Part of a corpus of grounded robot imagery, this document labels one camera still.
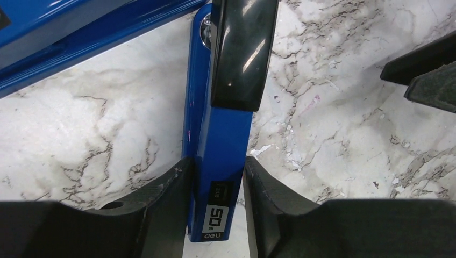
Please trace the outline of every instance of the glossy black cover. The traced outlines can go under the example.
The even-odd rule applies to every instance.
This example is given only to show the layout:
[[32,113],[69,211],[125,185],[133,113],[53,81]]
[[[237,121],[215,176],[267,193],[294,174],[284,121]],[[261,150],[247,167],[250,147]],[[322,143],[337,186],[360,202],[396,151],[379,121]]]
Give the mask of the glossy black cover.
[[211,104],[258,111],[266,83],[279,0],[214,0]]

